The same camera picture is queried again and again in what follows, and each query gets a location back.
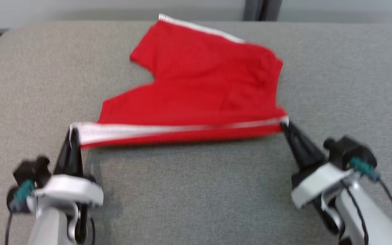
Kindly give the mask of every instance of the gray fabric surface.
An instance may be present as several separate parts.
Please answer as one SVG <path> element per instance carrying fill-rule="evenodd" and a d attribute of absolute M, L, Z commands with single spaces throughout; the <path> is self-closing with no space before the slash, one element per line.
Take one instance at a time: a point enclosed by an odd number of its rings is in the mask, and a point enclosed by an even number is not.
<path fill-rule="evenodd" d="M 56 22 L 0 38 L 0 244 L 6 192 L 23 158 L 54 163 L 74 121 L 95 121 L 107 97 L 150 82 L 129 54 L 151 22 Z M 284 60 L 277 100 L 317 143 L 369 144 L 392 190 L 392 26 L 202 23 L 272 48 Z M 296 210 L 296 170 L 282 135 L 246 141 L 84 152 L 104 187 L 97 244 L 336 244 L 313 208 Z M 379 186 L 362 181 L 391 217 Z M 16 216 L 11 245 L 34 218 Z"/>

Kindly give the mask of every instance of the white stripe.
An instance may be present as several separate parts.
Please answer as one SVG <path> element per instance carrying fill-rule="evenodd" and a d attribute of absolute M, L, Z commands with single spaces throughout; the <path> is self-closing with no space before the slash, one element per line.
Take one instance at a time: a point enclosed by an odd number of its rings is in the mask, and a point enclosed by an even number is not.
<path fill-rule="evenodd" d="M 288 118 L 288 116 L 285 116 L 285 117 L 283 117 L 281 122 L 288 126 L 290 124 L 290 118 Z"/>
<path fill-rule="evenodd" d="M 238 128 L 252 128 L 266 125 L 280 124 L 281 121 L 288 118 L 273 118 L 262 121 L 247 121 L 238 122 L 235 124 L 226 124 L 221 128 L 224 129 L 238 129 Z M 95 122 L 75 122 L 70 125 L 70 130 L 78 129 L 79 141 L 82 145 L 100 143 L 115 140 L 124 140 L 127 138 L 138 138 L 150 135 L 157 135 L 168 132 L 185 132 L 197 130 L 213 130 L 219 127 L 213 125 L 202 126 L 141 126 L 130 124 L 97 124 Z"/>
<path fill-rule="evenodd" d="M 225 39 L 230 40 L 230 41 L 235 42 L 235 43 L 244 43 L 245 42 L 243 39 L 238 38 L 236 36 L 233 36 L 233 35 L 231 35 L 229 33 L 224 32 L 224 31 L 219 31 L 217 29 L 200 26 L 200 25 L 197 25 L 195 23 L 191 23 L 191 22 L 187 22 L 187 21 L 183 21 L 183 20 L 176 20 L 176 19 L 173 19 L 172 17 L 169 17 L 169 16 L 167 16 L 165 14 L 159 14 L 158 15 L 158 19 L 162 20 L 164 22 L 168 22 L 168 23 L 172 23 L 172 24 L 175 24 L 175 25 L 187 27 L 187 28 L 193 29 L 195 31 L 202 31 L 202 32 L 205 32 L 205 33 L 208 33 L 208 34 L 221 36 L 221 37 L 224 37 Z"/>

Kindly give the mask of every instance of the white wall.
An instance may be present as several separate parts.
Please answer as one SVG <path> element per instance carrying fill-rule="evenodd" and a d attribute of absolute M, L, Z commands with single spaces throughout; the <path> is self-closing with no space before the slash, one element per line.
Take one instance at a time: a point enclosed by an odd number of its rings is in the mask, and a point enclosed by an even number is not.
<path fill-rule="evenodd" d="M 283 0 L 278 21 L 392 23 L 392 0 Z"/>
<path fill-rule="evenodd" d="M 245 0 L 0 0 L 0 29 L 50 20 L 242 20 Z"/>

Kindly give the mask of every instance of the black mount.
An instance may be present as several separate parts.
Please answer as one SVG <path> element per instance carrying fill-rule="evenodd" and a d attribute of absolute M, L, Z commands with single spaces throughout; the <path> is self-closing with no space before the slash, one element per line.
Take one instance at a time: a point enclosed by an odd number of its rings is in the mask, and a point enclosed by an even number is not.
<path fill-rule="evenodd" d="M 343 136 L 338 141 L 327 138 L 323 147 L 329 150 L 329 161 L 342 170 L 349 169 L 348 163 L 353 157 L 359 157 L 374 168 L 378 166 L 373 153 L 364 145 L 359 144 L 353 139 Z"/>
<path fill-rule="evenodd" d="M 36 160 L 24 160 L 20 163 L 17 169 L 13 172 L 18 186 L 12 187 L 7 194 L 7 207 L 10 211 L 10 202 L 14 198 L 14 193 L 17 188 L 25 181 L 31 180 L 37 188 L 43 188 L 51 177 L 48 170 L 49 164 L 48 157 L 39 156 Z M 78 130 L 68 130 L 66 139 L 61 147 L 59 158 L 57 160 L 53 175 L 67 174 L 75 177 L 87 178 L 92 182 L 96 182 L 95 178 L 91 175 L 84 175 L 83 163 L 81 159 L 81 148 L 78 137 Z M 77 243 L 84 243 L 87 237 L 87 212 L 88 205 L 78 203 L 80 217 L 75 228 L 75 240 Z M 25 204 L 21 210 L 22 213 L 29 213 L 28 206 Z"/>

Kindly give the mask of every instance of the cloth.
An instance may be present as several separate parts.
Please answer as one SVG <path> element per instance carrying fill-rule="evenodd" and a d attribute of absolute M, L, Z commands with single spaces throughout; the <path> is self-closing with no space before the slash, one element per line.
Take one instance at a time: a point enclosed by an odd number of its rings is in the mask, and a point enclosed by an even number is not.
<path fill-rule="evenodd" d="M 265 47 L 160 14 L 130 59 L 154 82 L 104 101 L 97 124 L 74 124 L 83 147 L 256 137 L 286 118 L 282 61 Z"/>

